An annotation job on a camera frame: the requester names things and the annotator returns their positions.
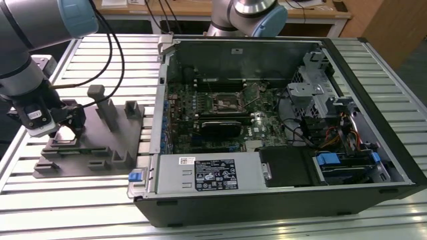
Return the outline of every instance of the power supply label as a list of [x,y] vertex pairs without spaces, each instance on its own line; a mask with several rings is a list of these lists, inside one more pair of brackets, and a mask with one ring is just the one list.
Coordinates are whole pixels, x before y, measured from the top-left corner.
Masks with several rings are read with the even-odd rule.
[[193,176],[199,192],[239,189],[233,159],[193,161]]

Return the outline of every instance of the motherboard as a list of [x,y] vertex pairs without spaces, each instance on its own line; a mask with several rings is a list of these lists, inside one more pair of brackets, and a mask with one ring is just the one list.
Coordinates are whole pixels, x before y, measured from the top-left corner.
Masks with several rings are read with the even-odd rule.
[[173,154],[253,152],[287,145],[277,89],[261,81],[205,78],[167,88]]

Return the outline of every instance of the floor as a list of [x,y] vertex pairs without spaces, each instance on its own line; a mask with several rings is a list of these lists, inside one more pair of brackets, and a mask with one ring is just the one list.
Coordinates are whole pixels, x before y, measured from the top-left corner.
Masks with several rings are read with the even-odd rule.
[[[139,24],[135,24],[135,21],[132,20],[113,20],[108,22],[117,34],[152,33],[151,24],[148,21],[139,21]],[[167,29],[164,21],[160,23],[160,25],[163,29]],[[203,22],[200,24],[195,24],[193,21],[181,23],[184,34],[197,34],[201,31],[205,31],[208,27],[208,22]],[[173,22],[171,23],[171,28],[173,32],[177,32]],[[40,49],[35,51],[33,54],[52,55],[56,61],[59,61],[67,46],[68,42]],[[407,58],[396,73],[405,82],[407,86],[413,91],[417,98],[424,103],[424,105],[427,105],[427,41],[423,41],[420,43],[417,49]],[[8,109],[8,105],[0,101],[0,159],[8,149],[9,142],[12,141],[20,127],[20,125],[5,116]]]

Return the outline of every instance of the white label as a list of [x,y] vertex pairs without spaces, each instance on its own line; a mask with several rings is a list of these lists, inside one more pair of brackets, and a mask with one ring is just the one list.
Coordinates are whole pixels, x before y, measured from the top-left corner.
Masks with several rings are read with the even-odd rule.
[[180,165],[193,165],[195,164],[195,157],[180,157],[179,158],[179,164]]
[[128,11],[129,14],[147,14],[147,11]]
[[127,0],[129,4],[145,5],[145,0]]
[[31,112],[31,113],[27,114],[29,120],[33,120],[33,119],[36,119],[36,118],[40,118],[41,115],[43,115],[43,114],[41,114],[41,111],[40,111],[40,110],[33,111],[33,112]]

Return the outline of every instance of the robotic arm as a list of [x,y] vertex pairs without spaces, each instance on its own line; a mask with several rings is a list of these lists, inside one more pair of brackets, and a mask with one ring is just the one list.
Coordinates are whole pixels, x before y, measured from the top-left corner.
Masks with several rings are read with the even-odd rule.
[[97,31],[88,0],[0,0],[0,97],[15,110],[31,136],[59,129],[72,107],[31,58],[29,51],[45,48]]
[[[277,0],[215,0],[208,35],[275,37],[287,16]],[[83,128],[85,114],[60,100],[29,51],[97,29],[91,0],[0,0],[0,98],[33,137],[53,135],[60,125]]]
[[275,37],[288,18],[277,0],[213,0],[207,35]]

